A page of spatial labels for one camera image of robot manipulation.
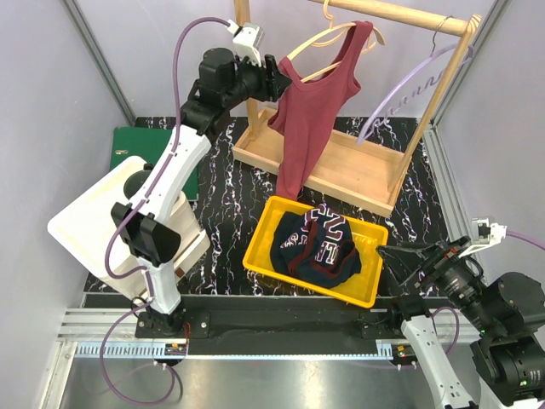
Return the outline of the navy tank top maroon trim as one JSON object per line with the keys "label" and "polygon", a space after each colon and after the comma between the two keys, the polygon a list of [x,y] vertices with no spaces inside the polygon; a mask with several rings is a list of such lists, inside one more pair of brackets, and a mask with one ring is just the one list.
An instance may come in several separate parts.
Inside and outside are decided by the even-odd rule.
{"label": "navy tank top maroon trim", "polygon": [[283,214],[270,259],[275,272],[325,289],[343,284],[362,268],[347,218],[324,204],[302,215]]}

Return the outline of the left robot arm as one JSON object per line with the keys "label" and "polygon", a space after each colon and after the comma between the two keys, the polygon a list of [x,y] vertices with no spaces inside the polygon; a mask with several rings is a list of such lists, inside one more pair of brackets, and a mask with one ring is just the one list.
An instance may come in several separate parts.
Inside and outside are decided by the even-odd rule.
{"label": "left robot arm", "polygon": [[177,336],[184,326],[174,267],[181,235],[167,225],[175,201],[230,124],[230,111],[248,99],[276,102],[290,84],[273,55],[255,63],[225,48],[206,51],[186,102],[177,104],[176,124],[158,162],[139,171],[141,186],[127,204],[112,207],[112,237],[136,257],[148,293],[144,306],[165,337]]}

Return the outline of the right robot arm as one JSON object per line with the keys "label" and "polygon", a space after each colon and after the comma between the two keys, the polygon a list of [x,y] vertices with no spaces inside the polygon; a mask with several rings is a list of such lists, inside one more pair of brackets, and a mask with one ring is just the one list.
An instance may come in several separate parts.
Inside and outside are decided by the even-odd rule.
{"label": "right robot arm", "polygon": [[440,346],[434,314],[417,294],[396,297],[388,310],[387,328],[405,337],[432,392],[437,408],[542,408],[544,350],[536,332],[544,325],[541,284],[518,272],[503,274],[490,285],[473,254],[497,245],[499,238],[482,236],[406,246],[381,245],[377,252],[398,273],[421,274],[417,287],[437,286],[478,332],[470,349],[479,375],[475,400],[456,375]]}

